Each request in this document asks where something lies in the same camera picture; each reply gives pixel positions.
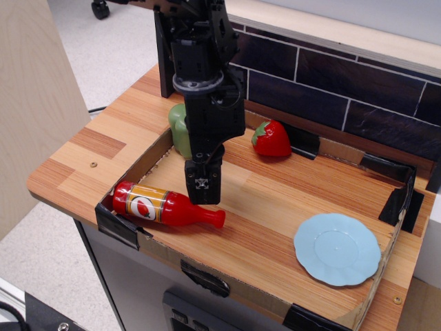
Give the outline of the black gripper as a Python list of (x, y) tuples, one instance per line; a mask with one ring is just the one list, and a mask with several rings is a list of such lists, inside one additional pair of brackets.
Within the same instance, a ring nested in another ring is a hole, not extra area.
[(209, 81), (173, 76), (173, 86), (185, 99), (192, 151), (192, 158), (185, 162), (189, 199), (194, 205), (217, 205), (221, 201), (223, 143), (245, 131), (244, 74), (228, 70)]

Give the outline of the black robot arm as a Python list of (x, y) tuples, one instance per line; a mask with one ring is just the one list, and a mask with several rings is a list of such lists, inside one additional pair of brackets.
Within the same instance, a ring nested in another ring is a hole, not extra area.
[(243, 74), (224, 1), (139, 1), (154, 13), (162, 97), (183, 95), (191, 157), (185, 163), (190, 201), (221, 200), (224, 142), (245, 132)]

